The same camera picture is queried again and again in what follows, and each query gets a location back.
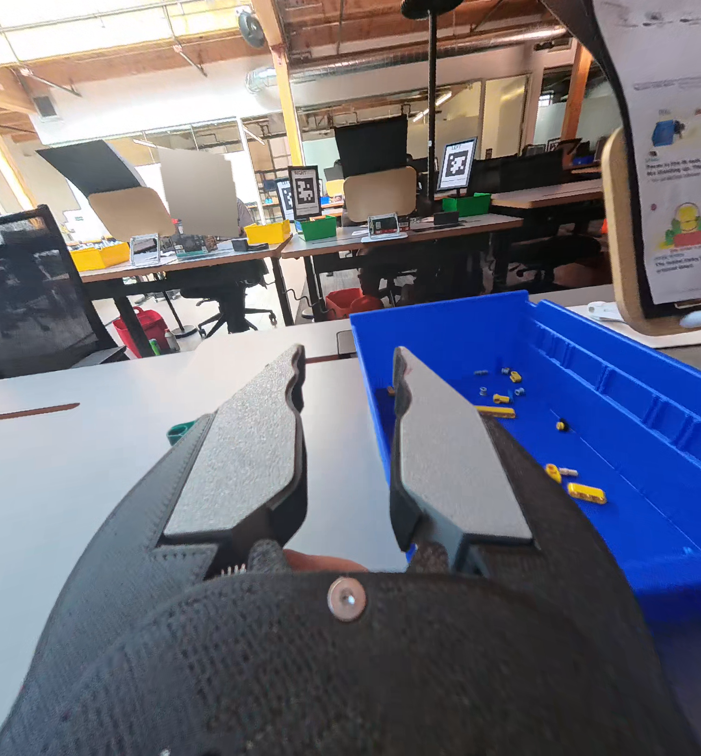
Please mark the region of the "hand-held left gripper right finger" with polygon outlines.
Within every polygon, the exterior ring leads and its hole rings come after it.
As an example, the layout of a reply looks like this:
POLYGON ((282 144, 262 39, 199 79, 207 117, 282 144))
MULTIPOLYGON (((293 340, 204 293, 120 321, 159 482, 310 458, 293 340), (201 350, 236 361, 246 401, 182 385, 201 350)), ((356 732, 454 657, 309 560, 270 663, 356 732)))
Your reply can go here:
POLYGON ((484 418, 408 348, 393 354, 390 519, 403 553, 444 549, 447 571, 484 573, 479 547, 534 536, 484 418))

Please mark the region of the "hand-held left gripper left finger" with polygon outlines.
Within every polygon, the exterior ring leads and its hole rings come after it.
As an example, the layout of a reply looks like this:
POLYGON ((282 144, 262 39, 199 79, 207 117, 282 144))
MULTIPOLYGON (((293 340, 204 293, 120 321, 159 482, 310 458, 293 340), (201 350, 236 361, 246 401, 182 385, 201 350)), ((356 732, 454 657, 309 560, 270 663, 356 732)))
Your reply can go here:
POLYGON ((285 545, 308 510, 305 348, 295 344, 213 413, 165 525, 171 543, 285 545))

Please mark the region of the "blue plastic bin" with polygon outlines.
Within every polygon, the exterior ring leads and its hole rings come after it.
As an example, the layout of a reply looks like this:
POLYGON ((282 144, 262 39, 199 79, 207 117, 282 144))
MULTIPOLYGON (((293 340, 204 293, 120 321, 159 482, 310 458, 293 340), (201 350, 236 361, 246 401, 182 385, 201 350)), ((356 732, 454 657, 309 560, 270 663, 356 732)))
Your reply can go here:
POLYGON ((350 317, 386 475, 393 353, 408 348, 468 404, 510 395, 502 425, 541 465, 578 471, 579 506, 646 618, 701 617, 701 372, 526 292, 350 317))

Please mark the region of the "person's left hand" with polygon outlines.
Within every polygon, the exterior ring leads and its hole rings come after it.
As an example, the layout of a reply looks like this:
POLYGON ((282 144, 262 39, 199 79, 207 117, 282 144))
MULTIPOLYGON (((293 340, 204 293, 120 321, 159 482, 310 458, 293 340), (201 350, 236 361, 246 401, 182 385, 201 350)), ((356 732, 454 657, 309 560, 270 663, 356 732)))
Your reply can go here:
POLYGON ((336 556, 323 556, 284 549, 283 554, 294 572, 336 572, 338 574, 368 572, 368 569, 352 560, 336 556))

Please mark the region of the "red plastic bin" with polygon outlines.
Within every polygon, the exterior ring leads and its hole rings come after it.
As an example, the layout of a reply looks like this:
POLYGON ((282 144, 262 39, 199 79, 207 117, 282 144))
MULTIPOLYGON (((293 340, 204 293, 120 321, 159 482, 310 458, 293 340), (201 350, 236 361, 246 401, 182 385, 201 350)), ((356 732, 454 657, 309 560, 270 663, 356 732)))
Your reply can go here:
POLYGON ((382 300, 363 294, 361 288, 332 291, 325 296, 328 320, 347 319, 350 315, 384 309, 382 300))
MULTIPOLYGON (((154 349, 155 347, 157 348, 155 350, 155 354, 161 355, 171 353, 166 338, 168 327, 166 321, 164 320, 164 317, 157 311, 152 309, 147 310, 138 306, 134 306, 133 310, 135 315, 137 316, 140 326, 142 327, 149 343, 152 346, 152 349, 154 349)), ((140 358, 138 348, 133 341, 129 329, 126 327, 123 319, 121 317, 116 317, 111 322, 111 324, 115 328, 115 331, 117 332, 117 335, 119 336, 121 342, 127 346, 130 354, 132 354, 134 358, 140 358)))

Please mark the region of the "white desk with black legs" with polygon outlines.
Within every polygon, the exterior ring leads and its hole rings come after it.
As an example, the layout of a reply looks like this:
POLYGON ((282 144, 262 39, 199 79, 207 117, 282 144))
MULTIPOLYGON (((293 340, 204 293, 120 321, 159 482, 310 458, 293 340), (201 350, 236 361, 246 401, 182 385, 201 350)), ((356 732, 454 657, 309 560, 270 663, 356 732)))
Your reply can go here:
POLYGON ((406 232, 381 239, 371 238, 362 228, 340 228, 334 237, 306 241, 294 234, 280 248, 280 259, 297 259, 306 274, 308 302, 304 304, 316 322, 328 319, 326 293, 321 274, 361 271, 369 267, 409 273, 421 267, 446 265, 455 256, 476 256, 488 247, 509 244, 508 234, 524 220, 512 215, 487 213, 448 226, 413 222, 406 232))
POLYGON ((590 223, 603 219, 602 194, 601 180, 592 179, 492 195, 491 211, 521 220, 493 241, 493 288, 506 288, 512 264, 554 284, 556 268, 602 259, 601 242, 589 233, 590 223))
POLYGON ((264 250, 224 250, 194 259, 177 259, 145 267, 123 264, 98 271, 84 271, 80 273, 80 278, 91 300, 113 300, 138 356, 152 357, 155 353, 130 302, 132 296, 140 293, 166 294, 174 289, 216 289, 220 294, 236 293, 237 303, 231 305, 230 310, 236 314, 236 321, 245 322, 245 283, 263 275, 261 271, 256 271, 252 261, 270 262, 282 320, 285 326, 293 326, 294 312, 281 268, 282 251, 292 236, 290 233, 279 244, 270 245, 264 250))

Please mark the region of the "yellow plastic bin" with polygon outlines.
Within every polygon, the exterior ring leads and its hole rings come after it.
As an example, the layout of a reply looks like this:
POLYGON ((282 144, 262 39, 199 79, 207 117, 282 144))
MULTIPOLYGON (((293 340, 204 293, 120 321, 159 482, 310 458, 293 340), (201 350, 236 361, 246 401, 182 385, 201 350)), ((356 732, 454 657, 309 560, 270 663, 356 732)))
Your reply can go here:
POLYGON ((244 232, 250 246, 280 245, 291 237, 291 222, 282 220, 268 224, 250 224, 244 227, 244 232))
POLYGON ((130 260, 130 246, 127 242, 71 247, 69 251, 79 273, 106 270, 130 260))

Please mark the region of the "green plastic bin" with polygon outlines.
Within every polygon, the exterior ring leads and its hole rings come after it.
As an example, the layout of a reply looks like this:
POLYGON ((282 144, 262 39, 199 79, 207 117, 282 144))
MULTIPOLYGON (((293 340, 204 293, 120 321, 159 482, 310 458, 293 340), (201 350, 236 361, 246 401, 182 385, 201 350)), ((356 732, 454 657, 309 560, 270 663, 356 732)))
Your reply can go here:
POLYGON ((295 230, 306 243, 335 239, 337 237, 337 220, 332 215, 295 220, 295 230))
POLYGON ((490 193, 444 197, 441 202, 441 212, 457 213, 460 219, 486 215, 490 211, 491 200, 490 193))

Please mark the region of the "wooden board with rounded corners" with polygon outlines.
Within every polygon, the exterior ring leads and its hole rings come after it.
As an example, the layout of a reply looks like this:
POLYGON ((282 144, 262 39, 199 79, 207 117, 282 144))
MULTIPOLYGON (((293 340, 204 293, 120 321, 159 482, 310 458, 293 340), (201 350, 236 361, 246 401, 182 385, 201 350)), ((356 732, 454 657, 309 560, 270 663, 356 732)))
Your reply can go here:
POLYGON ((352 224, 364 224, 374 215, 411 215, 416 208, 417 186, 418 175, 410 165, 345 178, 345 215, 352 224))
POLYGON ((129 242, 132 237, 157 234, 169 237, 176 225, 156 191, 133 187, 88 196, 88 203, 111 237, 129 242))

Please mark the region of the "black mesh office chair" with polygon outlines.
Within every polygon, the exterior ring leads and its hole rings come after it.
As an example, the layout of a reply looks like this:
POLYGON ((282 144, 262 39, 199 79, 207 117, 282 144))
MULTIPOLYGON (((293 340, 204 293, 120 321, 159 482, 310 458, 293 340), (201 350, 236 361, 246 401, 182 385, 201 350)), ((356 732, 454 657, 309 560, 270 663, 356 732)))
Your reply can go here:
POLYGON ((0 215, 0 380, 127 361, 49 208, 0 215))

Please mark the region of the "wooden board stand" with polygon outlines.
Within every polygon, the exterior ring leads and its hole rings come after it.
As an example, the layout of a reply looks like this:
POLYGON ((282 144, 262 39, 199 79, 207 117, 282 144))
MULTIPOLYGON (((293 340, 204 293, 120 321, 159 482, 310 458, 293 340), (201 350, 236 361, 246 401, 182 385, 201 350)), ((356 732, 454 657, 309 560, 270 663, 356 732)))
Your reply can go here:
POLYGON ((623 322, 635 332, 651 337, 692 335, 701 332, 701 300, 693 307, 676 308, 672 315, 645 312, 647 279, 639 270, 637 255, 641 241, 636 235, 641 222, 637 181, 629 167, 626 133, 623 127, 613 132, 601 156, 601 180, 605 214, 608 220, 610 271, 614 301, 623 322))

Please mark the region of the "standing sign with square tag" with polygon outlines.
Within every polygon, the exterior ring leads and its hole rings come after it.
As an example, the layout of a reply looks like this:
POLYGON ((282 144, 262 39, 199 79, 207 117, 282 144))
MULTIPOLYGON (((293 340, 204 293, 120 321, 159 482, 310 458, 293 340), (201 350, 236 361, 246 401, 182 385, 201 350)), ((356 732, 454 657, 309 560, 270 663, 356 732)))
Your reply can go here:
POLYGON ((322 215, 319 170, 316 165, 289 165, 293 216, 296 222, 322 215))

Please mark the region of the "monitor with square tag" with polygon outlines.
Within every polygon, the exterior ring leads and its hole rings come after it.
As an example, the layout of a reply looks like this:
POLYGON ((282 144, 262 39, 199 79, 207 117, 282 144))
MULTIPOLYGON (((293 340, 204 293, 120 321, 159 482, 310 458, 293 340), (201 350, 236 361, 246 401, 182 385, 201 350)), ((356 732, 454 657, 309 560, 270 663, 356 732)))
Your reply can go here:
POLYGON ((477 146, 478 138, 472 137, 449 143, 444 147, 437 192, 460 191, 468 188, 477 146))

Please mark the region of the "black curved backdrop sheet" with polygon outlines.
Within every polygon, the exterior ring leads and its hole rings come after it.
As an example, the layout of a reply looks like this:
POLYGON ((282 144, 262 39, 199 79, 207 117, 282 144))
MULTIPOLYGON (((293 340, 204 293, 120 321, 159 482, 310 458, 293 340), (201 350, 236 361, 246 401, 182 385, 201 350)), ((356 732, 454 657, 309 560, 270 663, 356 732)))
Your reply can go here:
POLYGON ((104 140, 42 147, 36 153, 85 197, 146 186, 136 168, 104 140))

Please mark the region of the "printed instruction sheet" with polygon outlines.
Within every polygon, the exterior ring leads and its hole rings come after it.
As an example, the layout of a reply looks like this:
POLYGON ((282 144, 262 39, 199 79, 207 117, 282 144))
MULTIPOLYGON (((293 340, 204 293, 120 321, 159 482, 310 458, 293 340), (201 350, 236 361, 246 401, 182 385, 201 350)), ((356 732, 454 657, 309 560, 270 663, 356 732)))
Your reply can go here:
POLYGON ((653 306, 701 300, 701 1, 601 1, 653 306))

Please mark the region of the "black pole with round top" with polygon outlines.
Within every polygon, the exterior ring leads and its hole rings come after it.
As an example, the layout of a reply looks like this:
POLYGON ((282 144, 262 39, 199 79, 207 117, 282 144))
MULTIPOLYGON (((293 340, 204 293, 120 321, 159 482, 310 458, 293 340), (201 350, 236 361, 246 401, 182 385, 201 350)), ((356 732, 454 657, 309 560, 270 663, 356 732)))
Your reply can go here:
POLYGON ((434 208, 435 138, 437 99, 438 17, 454 11, 462 1, 402 1, 401 14, 409 20, 428 21, 428 154, 427 206, 434 208))

